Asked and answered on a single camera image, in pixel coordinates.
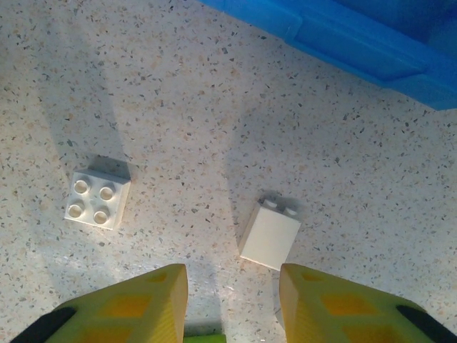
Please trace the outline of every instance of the white lego duplo brick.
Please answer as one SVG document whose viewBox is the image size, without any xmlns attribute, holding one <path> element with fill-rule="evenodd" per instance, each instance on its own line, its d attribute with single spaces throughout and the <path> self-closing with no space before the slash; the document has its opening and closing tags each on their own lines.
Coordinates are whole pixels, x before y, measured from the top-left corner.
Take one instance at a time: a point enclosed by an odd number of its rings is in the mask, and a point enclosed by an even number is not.
<svg viewBox="0 0 457 343">
<path fill-rule="evenodd" d="M 115 229 L 129 194 L 130 180 L 91 169 L 75 171 L 71 181 L 65 219 Z"/>
<path fill-rule="evenodd" d="M 296 215 L 291 209 L 278 212 L 269 200 L 257 203 L 239 244 L 240 256 L 280 270 L 301 226 Z"/>
</svg>

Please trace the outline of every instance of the lego brick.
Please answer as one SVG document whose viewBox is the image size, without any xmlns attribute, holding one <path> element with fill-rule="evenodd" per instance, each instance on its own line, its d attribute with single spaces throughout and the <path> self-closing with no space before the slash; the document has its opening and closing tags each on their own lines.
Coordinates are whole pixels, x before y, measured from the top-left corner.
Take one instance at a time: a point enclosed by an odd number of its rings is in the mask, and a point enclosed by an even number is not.
<svg viewBox="0 0 457 343">
<path fill-rule="evenodd" d="M 211 336 L 184 337 L 184 343 L 226 343 L 223 334 L 212 334 Z"/>
<path fill-rule="evenodd" d="M 457 342 L 407 299 L 297 264 L 282 266 L 279 297 L 288 343 Z"/>
<path fill-rule="evenodd" d="M 63 303 L 76 313 L 46 343 L 182 343 L 187 297 L 186 266 L 170 264 Z"/>
<path fill-rule="evenodd" d="M 294 216 L 290 209 L 279 212 L 277 204 L 268 200 L 257 203 L 238 246 L 240 256 L 280 270 L 301 226 Z"/>
<path fill-rule="evenodd" d="M 119 227 L 130 180 L 90 169 L 75 171 L 65 219 L 103 229 Z"/>
</svg>

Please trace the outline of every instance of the blue plastic bin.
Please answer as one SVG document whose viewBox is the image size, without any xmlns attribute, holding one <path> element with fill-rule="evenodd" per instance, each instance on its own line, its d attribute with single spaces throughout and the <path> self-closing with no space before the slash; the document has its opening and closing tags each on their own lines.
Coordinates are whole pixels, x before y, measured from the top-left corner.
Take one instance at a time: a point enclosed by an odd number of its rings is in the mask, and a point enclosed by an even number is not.
<svg viewBox="0 0 457 343">
<path fill-rule="evenodd" d="M 457 108 L 457 0 L 202 0 L 434 109 Z"/>
</svg>

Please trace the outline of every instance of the toy block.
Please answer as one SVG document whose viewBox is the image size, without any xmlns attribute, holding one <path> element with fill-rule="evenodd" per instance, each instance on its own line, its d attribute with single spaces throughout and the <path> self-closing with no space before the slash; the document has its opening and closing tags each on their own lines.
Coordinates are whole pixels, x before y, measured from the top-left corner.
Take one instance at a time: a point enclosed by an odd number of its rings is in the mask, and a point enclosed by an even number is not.
<svg viewBox="0 0 457 343">
<path fill-rule="evenodd" d="M 297 264 L 279 279 L 288 343 L 456 343 L 417 304 Z"/>
<path fill-rule="evenodd" d="M 269 200 L 257 203 L 238 246 L 240 256 L 279 270 L 301 226 L 296 215 L 291 209 L 279 212 Z"/>
<path fill-rule="evenodd" d="M 91 169 L 75 171 L 65 219 L 103 229 L 119 227 L 130 180 Z"/>
</svg>

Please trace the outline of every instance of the floor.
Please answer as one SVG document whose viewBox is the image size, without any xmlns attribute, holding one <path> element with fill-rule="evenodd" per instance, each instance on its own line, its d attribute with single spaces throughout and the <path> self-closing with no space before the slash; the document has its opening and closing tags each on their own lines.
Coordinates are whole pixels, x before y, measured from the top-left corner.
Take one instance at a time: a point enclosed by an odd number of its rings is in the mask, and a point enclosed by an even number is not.
<svg viewBox="0 0 457 343">
<path fill-rule="evenodd" d="M 4 0 L 0 14 L 0 340 L 181 262 L 187 332 L 285 342 L 278 273 L 236 246 L 265 194 L 300 204 L 288 261 L 405 296 L 457 332 L 456 111 L 196 0 Z M 133 179 L 112 232 L 63 220 L 73 171 L 94 163 Z"/>
</svg>

